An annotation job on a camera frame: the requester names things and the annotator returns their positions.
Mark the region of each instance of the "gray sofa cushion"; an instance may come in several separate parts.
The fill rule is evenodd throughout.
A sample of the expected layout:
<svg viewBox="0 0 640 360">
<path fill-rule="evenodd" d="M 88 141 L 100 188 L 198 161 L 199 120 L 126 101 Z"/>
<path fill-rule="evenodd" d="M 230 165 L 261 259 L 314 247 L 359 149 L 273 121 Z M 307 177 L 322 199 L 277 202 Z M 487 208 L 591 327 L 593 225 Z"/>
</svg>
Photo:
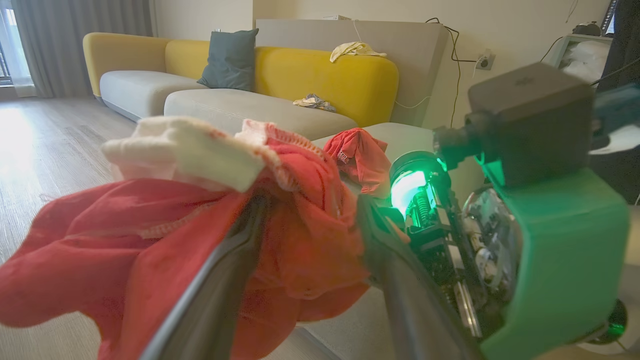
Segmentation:
<svg viewBox="0 0 640 360">
<path fill-rule="evenodd" d="M 104 103 L 132 120 L 162 115 L 172 92 L 206 88 L 194 79 L 156 71 L 110 71 L 100 79 Z"/>
<path fill-rule="evenodd" d="M 357 126 L 346 116 L 295 106 L 291 101 L 234 89 L 185 90 L 169 95 L 166 116 L 189 115 L 235 134 L 244 119 L 274 122 L 279 128 L 309 140 L 337 134 Z"/>
</svg>

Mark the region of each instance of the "white cloth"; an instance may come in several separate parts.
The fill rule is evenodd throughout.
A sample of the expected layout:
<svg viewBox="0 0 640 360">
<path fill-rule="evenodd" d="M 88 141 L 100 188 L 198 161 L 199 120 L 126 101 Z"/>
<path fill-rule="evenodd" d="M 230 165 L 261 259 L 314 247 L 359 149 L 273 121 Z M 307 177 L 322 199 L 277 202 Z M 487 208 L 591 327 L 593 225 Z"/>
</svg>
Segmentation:
<svg viewBox="0 0 640 360">
<path fill-rule="evenodd" d="M 335 63 L 335 60 L 338 60 L 338 58 L 342 55 L 369 55 L 381 56 L 383 58 L 387 57 L 386 53 L 377 53 L 373 51 L 373 49 L 371 49 L 371 46 L 369 46 L 369 44 L 365 44 L 359 41 L 348 42 L 336 47 L 331 53 L 330 61 L 332 63 Z"/>
<path fill-rule="evenodd" d="M 589 151 L 591 155 L 604 155 L 627 151 L 640 145 L 640 127 L 627 125 L 609 134 L 609 144 L 601 149 Z"/>
<path fill-rule="evenodd" d="M 151 117 L 131 137 L 106 142 L 102 153 L 117 181 L 151 177 L 245 192 L 265 166 L 278 173 L 280 159 L 265 144 L 269 126 L 246 119 L 233 137 L 191 117 Z"/>
</svg>

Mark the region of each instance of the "black cable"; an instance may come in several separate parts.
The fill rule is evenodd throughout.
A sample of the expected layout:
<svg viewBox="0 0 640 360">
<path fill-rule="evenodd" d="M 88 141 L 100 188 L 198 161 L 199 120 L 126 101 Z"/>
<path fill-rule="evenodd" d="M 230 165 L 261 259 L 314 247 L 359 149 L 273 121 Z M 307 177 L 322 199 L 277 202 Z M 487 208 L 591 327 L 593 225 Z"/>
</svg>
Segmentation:
<svg viewBox="0 0 640 360">
<path fill-rule="evenodd" d="M 429 20 L 425 21 L 425 22 L 430 22 L 431 20 L 436 20 L 436 22 L 438 24 L 441 24 L 440 19 L 438 19 L 437 17 L 432 17 Z M 447 31 L 449 31 L 449 33 L 451 33 L 452 31 L 454 33 L 456 33 L 456 38 L 455 40 L 453 39 L 453 34 L 451 33 L 451 40 L 453 40 L 453 51 L 451 51 L 451 60 L 453 61 L 457 61 L 457 62 L 461 62 L 461 63 L 475 63 L 477 62 L 477 60 L 460 60 L 458 57 L 458 54 L 456 54 L 456 58 L 453 58 L 453 53 L 456 52 L 456 44 L 458 44 L 458 37 L 460 36 L 460 32 L 458 30 L 452 29 L 449 26 L 445 25 L 445 28 L 447 29 Z"/>
<path fill-rule="evenodd" d="M 425 22 L 430 22 L 432 20 L 436 20 L 438 24 L 441 24 L 440 19 L 437 17 L 432 17 Z M 453 128 L 453 118 L 456 114 L 456 104 L 458 103 L 458 96 L 460 94 L 460 79 L 462 78 L 462 70 L 460 69 L 460 63 L 477 63 L 477 60 L 460 60 L 458 58 L 458 52 L 456 50 L 456 44 L 458 43 L 458 37 L 460 36 L 460 32 L 458 30 L 454 30 L 449 26 L 445 26 L 445 29 L 451 35 L 451 41 L 453 41 L 453 50 L 451 51 L 451 60 L 455 61 L 458 64 L 458 83 L 456 84 L 456 98 L 453 100 L 453 112 L 451 113 L 451 124 L 449 127 Z"/>
<path fill-rule="evenodd" d="M 450 31 L 451 40 L 453 40 L 453 33 Z M 456 52 L 456 41 L 453 40 L 453 53 L 458 57 L 458 53 Z M 462 70 L 460 70 L 460 61 L 456 62 L 458 64 L 458 84 L 456 85 L 456 98 L 453 100 L 453 112 L 451 113 L 451 125 L 449 127 L 453 128 L 453 116 L 456 114 L 456 103 L 458 102 L 458 95 L 460 94 L 460 78 L 462 78 Z"/>
<path fill-rule="evenodd" d="M 549 50 L 547 50 L 547 53 L 542 57 L 542 59 L 540 59 L 540 62 L 542 62 L 542 60 L 544 60 L 544 59 L 547 57 L 547 55 L 549 55 L 549 52 L 551 51 L 551 49 L 553 49 L 553 48 L 554 48 L 554 45 L 556 44 L 556 42 L 558 42 L 558 40 L 560 40 L 560 39 L 562 39 L 562 38 L 563 38 L 563 37 L 559 37 L 559 38 L 557 38 L 557 39 L 556 39 L 556 41 L 554 41 L 554 43 L 553 43 L 553 44 L 551 44 L 551 46 L 549 47 Z"/>
<path fill-rule="evenodd" d="M 627 70 L 631 65 L 635 65 L 635 64 L 636 64 L 637 62 L 639 62 L 639 61 L 640 61 L 640 58 L 637 58 L 637 59 L 635 59 L 634 61 L 632 61 L 632 62 L 630 62 L 630 63 L 626 64 L 626 65 L 625 65 L 625 66 L 623 66 L 623 67 L 621 67 L 620 69 L 618 69 L 618 70 L 616 70 L 616 71 L 614 71 L 614 72 L 612 72 L 612 73 L 610 73 L 610 74 L 608 74 L 608 75 L 606 75 L 606 76 L 603 76 L 603 77 L 601 77 L 600 79 L 597 79 L 596 81 L 592 82 L 592 83 L 591 83 L 591 84 L 589 84 L 589 85 L 593 86 L 593 85 L 595 85 L 595 84 L 598 84 L 599 82 L 601 82 L 602 80 L 604 80 L 604 79 L 608 78 L 608 77 L 609 77 L 609 76 L 611 76 L 611 75 L 615 75 L 615 74 L 617 74 L 617 73 L 619 73 L 619 72 L 621 72 L 621 71 Z"/>
</svg>

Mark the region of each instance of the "red cloth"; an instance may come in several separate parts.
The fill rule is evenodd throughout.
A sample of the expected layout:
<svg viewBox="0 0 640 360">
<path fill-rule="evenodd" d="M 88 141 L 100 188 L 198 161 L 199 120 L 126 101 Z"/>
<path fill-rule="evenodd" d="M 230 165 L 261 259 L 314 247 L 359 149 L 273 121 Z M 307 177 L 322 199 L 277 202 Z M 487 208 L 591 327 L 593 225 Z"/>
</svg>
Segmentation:
<svg viewBox="0 0 640 360">
<path fill-rule="evenodd" d="M 391 162 L 385 155 L 387 143 L 373 138 L 365 129 L 345 130 L 324 146 L 338 168 L 362 185 L 362 193 L 386 198 L 390 192 Z"/>
<path fill-rule="evenodd" d="M 273 351 L 296 321 L 336 316 L 366 291 L 354 196 L 330 160 L 269 139 L 297 192 L 264 170 L 247 193 L 134 179 L 44 206 L 0 266 L 0 322 L 37 325 L 81 311 L 100 329 L 100 360 L 137 359 L 251 194 L 273 211 L 241 303 L 233 359 Z"/>
</svg>

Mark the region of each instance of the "yellow cloth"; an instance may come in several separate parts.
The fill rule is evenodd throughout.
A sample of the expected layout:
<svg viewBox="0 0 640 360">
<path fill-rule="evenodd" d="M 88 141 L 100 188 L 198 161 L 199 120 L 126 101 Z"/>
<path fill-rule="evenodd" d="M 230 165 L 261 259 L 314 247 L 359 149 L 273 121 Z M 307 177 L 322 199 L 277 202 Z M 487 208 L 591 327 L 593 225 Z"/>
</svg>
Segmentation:
<svg viewBox="0 0 640 360">
<path fill-rule="evenodd" d="M 342 55 L 369 55 L 382 56 L 383 58 L 387 57 L 386 53 L 376 53 L 375 51 L 373 51 L 373 49 L 371 49 L 371 46 L 369 46 L 369 44 L 365 44 L 359 41 L 348 42 L 336 47 L 331 53 L 331 62 L 335 63 L 335 60 L 338 60 L 338 58 Z"/>
</svg>

